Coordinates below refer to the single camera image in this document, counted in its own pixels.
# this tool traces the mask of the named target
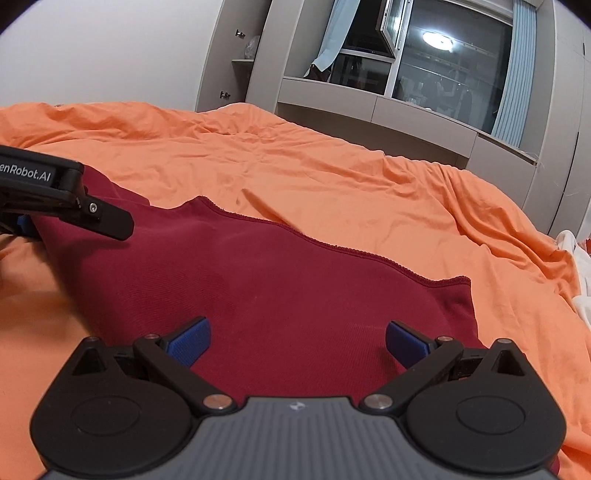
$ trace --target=blue curtain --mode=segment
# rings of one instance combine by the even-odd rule
[[[321,72],[333,64],[339,50],[343,48],[358,6],[359,0],[335,0],[320,46],[320,53],[312,62]]]
[[[492,136],[519,147],[530,105],[535,62],[535,7],[514,0],[513,36],[505,89]]]

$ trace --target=bed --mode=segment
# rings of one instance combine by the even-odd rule
[[[573,256],[468,171],[384,156],[252,105],[192,113],[144,103],[0,112],[0,143],[91,166],[154,206],[222,209],[371,252],[432,280],[471,280],[478,338],[512,338],[567,419],[560,476],[591,475],[591,332]],[[0,478],[43,466],[28,435],[39,399],[89,334],[41,242],[0,236]]]

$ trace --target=white cloth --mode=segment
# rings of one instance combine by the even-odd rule
[[[579,273],[581,295],[573,298],[574,307],[587,327],[591,329],[591,257],[577,244],[573,233],[565,230],[556,237],[556,244],[561,250],[571,253]]]

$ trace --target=red cloth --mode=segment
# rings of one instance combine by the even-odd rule
[[[397,373],[384,342],[392,319],[482,347],[466,277],[430,281],[385,258],[225,212],[204,197],[152,207],[91,168],[84,181],[91,195],[132,213],[129,240],[51,218],[35,224],[91,328],[107,343],[129,344],[204,315],[212,345],[193,369],[238,401],[358,401]]]

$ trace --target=ribbed gray surface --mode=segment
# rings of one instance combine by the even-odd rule
[[[252,398],[205,420],[187,447],[134,480],[465,480],[430,462],[387,417],[346,398]],[[549,472],[520,477],[550,480]],[[43,480],[72,480],[50,472]]]

